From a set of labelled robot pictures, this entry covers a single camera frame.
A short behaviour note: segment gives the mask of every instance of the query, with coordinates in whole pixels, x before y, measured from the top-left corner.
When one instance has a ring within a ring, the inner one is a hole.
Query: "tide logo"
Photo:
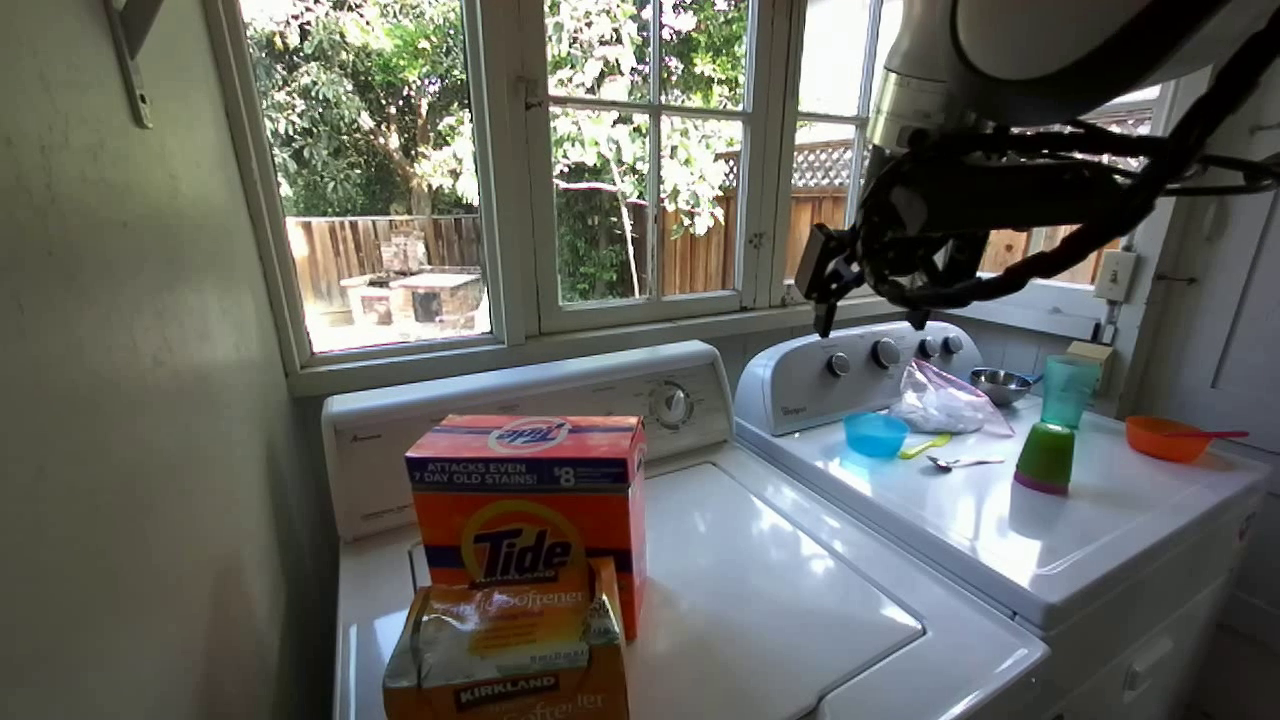
[[[479,507],[459,552],[474,585],[558,585],[585,568],[576,529],[561,512],[519,501]]]
[[[552,448],[567,436],[567,421],[565,416],[527,416],[517,425],[505,425],[488,436],[488,445],[496,453],[535,453],[535,448]]]

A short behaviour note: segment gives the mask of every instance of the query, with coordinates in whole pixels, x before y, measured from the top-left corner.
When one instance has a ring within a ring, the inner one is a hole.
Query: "orange bowl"
[[[1126,436],[1130,436],[1130,448],[1174,461],[1174,465],[1197,465],[1212,445],[1212,436],[1203,436],[1200,429],[1178,425],[1163,416],[1130,416]]]

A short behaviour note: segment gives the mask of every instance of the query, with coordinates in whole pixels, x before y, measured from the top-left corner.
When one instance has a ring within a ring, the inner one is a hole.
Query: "window sill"
[[[890,320],[890,315],[899,315],[899,312],[876,298],[842,306],[842,326]],[[415,383],[437,375],[465,375],[465,372],[539,366],[561,356],[671,346],[671,342],[726,342],[726,336],[790,334],[790,328],[799,336],[807,334],[807,326],[813,326],[813,310],[794,306],[794,310],[770,310],[770,312],[535,336],[524,346],[470,346],[470,350],[440,350],[440,354],[425,350],[415,356],[359,356],[359,361],[301,368],[294,372],[288,390],[294,397],[331,397],[331,393]]]

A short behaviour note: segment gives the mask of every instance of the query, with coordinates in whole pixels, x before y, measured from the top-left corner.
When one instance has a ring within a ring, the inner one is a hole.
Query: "white appliance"
[[[331,397],[338,716],[383,716],[415,548],[401,457],[443,413],[646,416],[637,720],[1025,716],[1043,643],[738,448],[708,346]]]
[[[764,350],[738,390],[738,436],[1031,629],[1050,643],[1031,716],[1174,716],[1268,465],[1227,448],[1200,465],[1148,461],[1130,448],[1126,425],[1087,416],[1071,495],[1039,495],[1013,486],[1037,397],[1003,413],[1013,436],[977,434],[935,448],[945,461],[998,465],[945,476],[923,457],[848,453],[842,421],[892,403],[917,354],[957,375],[982,368],[973,336],[942,320],[929,334],[871,326]]]

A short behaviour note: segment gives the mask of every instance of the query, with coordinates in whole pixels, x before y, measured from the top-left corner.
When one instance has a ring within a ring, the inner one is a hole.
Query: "cardboard box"
[[[567,593],[415,593],[383,673],[388,720],[627,720],[617,603],[613,562]]]
[[[434,585],[580,589],[620,576],[625,632],[646,601],[637,416],[443,416],[409,457]]]

